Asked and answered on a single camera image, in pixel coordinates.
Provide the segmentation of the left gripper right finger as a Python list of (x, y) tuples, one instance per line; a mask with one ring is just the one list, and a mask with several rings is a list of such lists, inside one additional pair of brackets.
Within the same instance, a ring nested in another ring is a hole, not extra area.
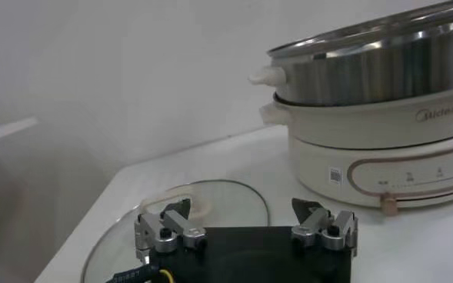
[(293, 198), (291, 206), (299, 224), (291, 228), (291, 242), (298, 249), (320, 245), (329, 251), (358, 254), (358, 218), (353, 211), (334, 215), (319, 202)]

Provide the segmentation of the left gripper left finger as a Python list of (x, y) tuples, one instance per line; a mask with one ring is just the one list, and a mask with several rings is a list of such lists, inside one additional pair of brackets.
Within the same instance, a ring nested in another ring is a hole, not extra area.
[(207, 231), (189, 220), (190, 198), (170, 203), (155, 214), (139, 212), (134, 221), (135, 256), (144, 263), (150, 250), (168, 255), (178, 250), (178, 242), (188, 250), (202, 252), (207, 246)]

